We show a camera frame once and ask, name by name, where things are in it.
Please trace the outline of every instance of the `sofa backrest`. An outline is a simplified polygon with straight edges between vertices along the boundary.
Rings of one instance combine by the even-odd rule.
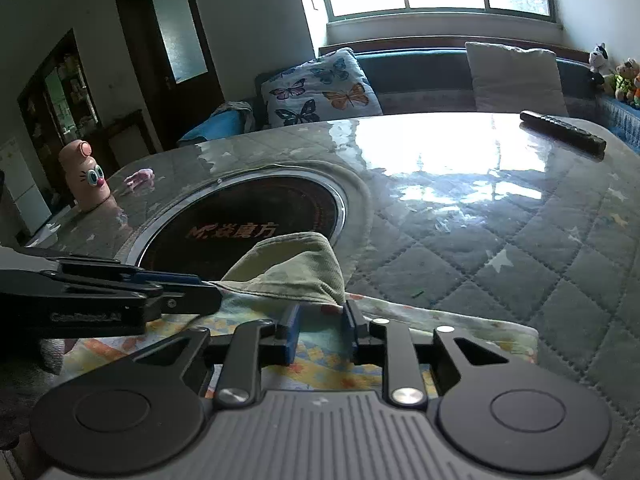
[[[433,96],[442,91],[443,100],[449,99],[453,94],[459,99],[456,104],[451,104],[451,110],[471,110],[474,107],[471,70],[464,48],[387,50],[356,54],[356,58],[374,92],[379,96],[385,95],[388,102],[393,101],[393,94],[427,92]],[[267,123],[267,110],[260,94],[260,86],[282,70],[286,68],[263,73],[255,78],[254,115],[258,128]],[[594,99],[589,67],[559,58],[558,72],[562,93],[566,98]],[[382,100],[381,105],[387,113]],[[439,110],[446,111],[449,108],[444,104]]]

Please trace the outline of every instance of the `pink cartoon bottle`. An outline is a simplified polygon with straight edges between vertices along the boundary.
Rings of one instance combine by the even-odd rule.
[[[108,199],[111,191],[102,168],[91,156],[85,140],[73,140],[60,150],[58,160],[65,170],[66,184],[82,211],[91,211]]]

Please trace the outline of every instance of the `black and white plush toy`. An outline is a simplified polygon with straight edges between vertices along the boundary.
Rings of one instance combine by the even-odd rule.
[[[603,90],[605,94],[613,95],[611,80],[614,78],[614,72],[604,43],[596,45],[589,53],[589,65],[591,66],[591,83],[594,87]]]

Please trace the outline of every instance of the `window frame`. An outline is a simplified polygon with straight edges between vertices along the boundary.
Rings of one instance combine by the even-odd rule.
[[[547,0],[549,6],[549,15],[536,14],[535,12],[523,12],[521,10],[511,9],[496,9],[489,5],[489,0],[484,0],[484,9],[474,9],[471,7],[410,7],[409,0],[404,0],[403,9],[388,9],[388,10],[371,10],[369,12],[357,12],[355,14],[345,14],[343,16],[335,16],[334,8],[331,4],[331,0],[324,0],[326,6],[326,13],[329,19],[329,23],[343,22],[345,20],[352,20],[355,18],[369,18],[371,16],[388,16],[390,14],[415,14],[416,12],[478,12],[480,14],[498,14],[502,16],[517,16],[520,18],[530,18],[533,20],[540,20],[542,22],[557,23],[556,17],[556,5],[554,0]]]

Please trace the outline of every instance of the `door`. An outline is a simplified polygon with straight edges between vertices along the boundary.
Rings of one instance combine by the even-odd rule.
[[[195,0],[116,0],[129,55],[162,147],[223,102]]]

